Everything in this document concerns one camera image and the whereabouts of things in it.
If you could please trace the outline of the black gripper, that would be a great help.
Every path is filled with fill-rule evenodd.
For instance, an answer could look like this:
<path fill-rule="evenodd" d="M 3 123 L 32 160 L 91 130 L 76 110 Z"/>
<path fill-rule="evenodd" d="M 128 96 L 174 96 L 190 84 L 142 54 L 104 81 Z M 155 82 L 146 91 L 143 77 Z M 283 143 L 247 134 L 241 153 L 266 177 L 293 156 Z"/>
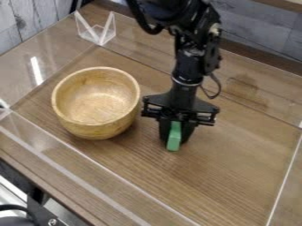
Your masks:
<path fill-rule="evenodd" d="M 196 98 L 196 89 L 202 85 L 203 78 L 184 79 L 172 76 L 172 86 L 162 94 L 143 97 L 142 116 L 151 117 L 159 122 L 159 138 L 167 141 L 171 122 L 182 123 L 182 139 L 184 144 L 196 126 L 212 126 L 217 121 L 219 108 Z"/>

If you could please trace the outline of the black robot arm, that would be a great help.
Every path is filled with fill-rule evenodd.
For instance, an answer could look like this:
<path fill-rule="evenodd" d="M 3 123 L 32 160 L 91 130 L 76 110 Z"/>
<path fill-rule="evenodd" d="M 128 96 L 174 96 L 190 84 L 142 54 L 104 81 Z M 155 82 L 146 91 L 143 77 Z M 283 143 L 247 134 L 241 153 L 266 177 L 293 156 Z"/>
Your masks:
<path fill-rule="evenodd" d="M 175 37 L 172 86 L 143 97 L 142 115 L 159 123 L 159 138 L 168 150 L 186 143 L 199 125 L 211 126 L 219 107 L 196 97 L 206 77 L 214 78 L 222 56 L 221 16 L 207 0 L 126 0 L 138 25 L 148 34 L 167 30 Z"/>

